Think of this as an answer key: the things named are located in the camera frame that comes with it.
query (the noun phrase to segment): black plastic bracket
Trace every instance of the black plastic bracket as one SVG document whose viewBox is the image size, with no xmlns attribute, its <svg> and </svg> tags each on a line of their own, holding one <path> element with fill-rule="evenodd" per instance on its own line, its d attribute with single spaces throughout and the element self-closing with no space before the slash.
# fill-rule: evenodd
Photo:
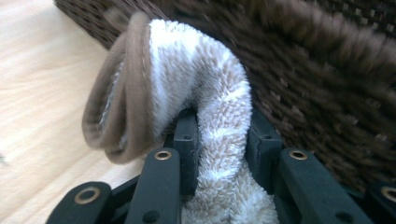
<svg viewBox="0 0 396 224">
<path fill-rule="evenodd" d="M 180 157 L 172 148 L 151 151 L 139 177 L 126 223 L 180 223 Z"/>
<path fill-rule="evenodd" d="M 192 109 L 182 110 L 178 115 L 173 148 L 180 155 L 180 188 L 183 196 L 194 195 L 198 185 L 200 139 L 196 112 Z"/>
<path fill-rule="evenodd" d="M 102 182 L 88 182 L 70 190 L 55 207 L 47 223 L 108 223 L 111 219 L 111 187 Z"/>
<path fill-rule="evenodd" d="M 374 183 L 360 206 L 375 223 L 396 224 L 396 184 Z"/>
<path fill-rule="evenodd" d="M 108 211 L 113 214 L 110 223 L 121 224 L 125 222 L 139 177 L 140 175 L 118 186 L 116 189 L 113 189 L 111 204 L 114 210 Z"/>
<path fill-rule="evenodd" d="M 256 182 L 269 194 L 274 194 L 274 170 L 283 148 L 280 135 L 257 109 L 253 110 L 247 133 L 245 157 Z"/>
<path fill-rule="evenodd" d="M 373 223 L 306 150 L 282 150 L 275 185 L 280 223 Z"/>
</svg>

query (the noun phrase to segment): wicker basket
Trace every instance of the wicker basket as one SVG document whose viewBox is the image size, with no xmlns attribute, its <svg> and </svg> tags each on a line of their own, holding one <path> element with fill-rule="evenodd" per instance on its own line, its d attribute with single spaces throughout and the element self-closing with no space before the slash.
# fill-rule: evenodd
<svg viewBox="0 0 396 224">
<path fill-rule="evenodd" d="M 395 1 L 56 3 L 106 48 L 118 34 L 103 19 L 109 7 L 125 15 L 143 10 L 211 35 L 240 58 L 255 106 L 287 146 L 315 152 L 353 189 L 396 181 Z"/>
</svg>

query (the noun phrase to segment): brown wicker basket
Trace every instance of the brown wicker basket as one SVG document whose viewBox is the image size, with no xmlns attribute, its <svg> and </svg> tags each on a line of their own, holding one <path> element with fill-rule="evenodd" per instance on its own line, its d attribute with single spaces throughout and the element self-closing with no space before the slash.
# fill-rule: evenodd
<svg viewBox="0 0 396 224">
<path fill-rule="evenodd" d="M 143 10 L 211 35 L 240 58 L 255 106 L 287 146 L 315 152 L 353 189 L 396 181 L 395 1 L 56 3 L 106 48 L 118 34 L 103 18 L 109 7 L 128 16 Z"/>
</svg>

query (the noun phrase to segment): towel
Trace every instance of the towel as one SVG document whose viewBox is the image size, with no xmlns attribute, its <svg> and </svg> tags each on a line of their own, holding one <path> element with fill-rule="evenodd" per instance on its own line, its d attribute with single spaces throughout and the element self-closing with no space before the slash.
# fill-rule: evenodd
<svg viewBox="0 0 396 224">
<path fill-rule="evenodd" d="M 184 108 L 197 111 L 202 154 L 195 195 L 182 223 L 278 223 L 273 198 L 244 159 L 250 87 L 238 59 L 189 25 L 129 21 L 100 71 L 82 121 L 89 146 L 125 163 L 160 147 Z"/>
</svg>

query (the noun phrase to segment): wooden floor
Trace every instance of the wooden floor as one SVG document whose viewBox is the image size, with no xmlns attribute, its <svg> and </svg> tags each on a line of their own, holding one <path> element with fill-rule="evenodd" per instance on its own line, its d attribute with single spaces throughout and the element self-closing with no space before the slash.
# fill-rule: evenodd
<svg viewBox="0 0 396 224">
<path fill-rule="evenodd" d="M 67 191 L 113 188 L 141 161 L 111 164 L 80 123 L 106 50 L 50 0 L 0 0 L 0 223 L 44 223 Z"/>
</svg>

